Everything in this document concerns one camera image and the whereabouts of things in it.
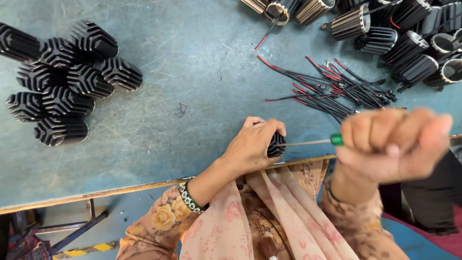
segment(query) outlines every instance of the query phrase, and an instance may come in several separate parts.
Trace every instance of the yellow and black striped tape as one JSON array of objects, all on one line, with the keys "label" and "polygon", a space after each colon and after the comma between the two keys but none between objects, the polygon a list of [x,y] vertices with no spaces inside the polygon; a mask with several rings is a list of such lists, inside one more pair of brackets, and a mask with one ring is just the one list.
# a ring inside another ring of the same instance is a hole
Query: yellow and black striped tape
[{"label": "yellow and black striped tape", "polygon": [[92,247],[84,247],[84,248],[77,248],[70,251],[59,252],[53,256],[53,260],[64,259],[64,258],[71,258],[74,256],[79,256],[83,254],[88,254],[91,252],[102,252],[107,250],[114,250],[116,249],[116,242],[109,242],[104,244],[95,245]]}]

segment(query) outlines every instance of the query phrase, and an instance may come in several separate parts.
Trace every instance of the pink dupatta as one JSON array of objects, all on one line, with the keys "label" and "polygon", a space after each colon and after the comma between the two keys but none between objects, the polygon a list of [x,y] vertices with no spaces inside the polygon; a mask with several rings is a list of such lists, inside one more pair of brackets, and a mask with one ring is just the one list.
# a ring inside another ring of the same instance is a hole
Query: pink dupatta
[{"label": "pink dupatta", "polygon": [[[359,260],[288,167],[246,175],[284,228],[296,260]],[[250,226],[234,181],[187,231],[180,259],[254,260]]]}]

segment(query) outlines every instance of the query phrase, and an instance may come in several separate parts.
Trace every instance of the table surface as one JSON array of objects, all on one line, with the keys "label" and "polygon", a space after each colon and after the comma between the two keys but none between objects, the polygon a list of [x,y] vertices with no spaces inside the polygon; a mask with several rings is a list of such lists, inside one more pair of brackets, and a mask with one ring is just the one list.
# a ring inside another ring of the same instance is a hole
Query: table surface
[{"label": "table surface", "polygon": [[[117,89],[96,102],[85,119],[88,138],[47,147],[34,138],[34,123],[17,122],[0,109],[0,208],[199,174],[219,157],[246,116],[277,118],[287,141],[328,138],[339,130],[333,118],[293,100],[263,102],[292,94],[291,80],[256,57],[282,68],[318,76],[304,58],[338,58],[368,80],[388,78],[378,56],[336,42],[319,29],[292,21],[277,26],[255,52],[269,20],[238,0],[0,0],[1,22],[40,39],[69,38],[80,19],[97,23],[119,43],[119,56],[138,66],[143,86]],[[0,100],[27,91],[16,80],[19,63],[0,57]],[[398,95],[396,105],[426,105],[454,116],[452,134],[462,132],[460,85],[442,93],[418,85]],[[187,105],[178,118],[179,103]],[[333,153],[328,144],[290,147],[284,160]]]}]

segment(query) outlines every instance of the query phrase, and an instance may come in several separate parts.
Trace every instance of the bundle of wires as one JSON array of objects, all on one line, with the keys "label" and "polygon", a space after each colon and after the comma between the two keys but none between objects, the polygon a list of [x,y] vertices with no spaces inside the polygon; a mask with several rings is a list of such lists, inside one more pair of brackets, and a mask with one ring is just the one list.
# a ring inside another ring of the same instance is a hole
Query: bundle of wires
[{"label": "bundle of wires", "polygon": [[325,78],[318,78],[273,66],[260,55],[257,55],[257,58],[272,70],[298,82],[292,82],[292,86],[295,87],[292,88],[292,91],[295,95],[278,99],[264,99],[263,101],[270,102],[293,99],[305,106],[330,114],[339,124],[341,124],[341,121],[346,117],[359,112],[357,109],[340,103],[337,100],[339,97],[344,97],[354,102],[358,109],[382,108],[390,104],[389,100],[393,102],[397,101],[392,91],[386,92],[379,87],[380,84],[385,82],[384,80],[368,82],[343,66],[337,59],[334,59],[340,67],[355,78],[352,79],[345,73],[342,73],[333,64],[328,64],[328,66],[332,67],[337,72],[326,66],[317,65],[309,56],[306,57]]}]

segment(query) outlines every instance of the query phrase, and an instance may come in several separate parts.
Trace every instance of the sleeve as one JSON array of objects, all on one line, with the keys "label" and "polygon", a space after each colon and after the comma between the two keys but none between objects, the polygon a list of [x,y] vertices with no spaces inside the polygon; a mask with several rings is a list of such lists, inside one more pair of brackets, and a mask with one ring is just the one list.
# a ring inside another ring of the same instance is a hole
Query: sleeve
[{"label": "sleeve", "polygon": [[171,187],[127,228],[116,260],[176,260],[176,243],[198,216],[183,202],[179,187]]},{"label": "sleeve", "polygon": [[379,192],[364,204],[351,205],[335,201],[326,190],[322,193],[322,210],[361,260],[409,260],[382,228],[383,207]]}]

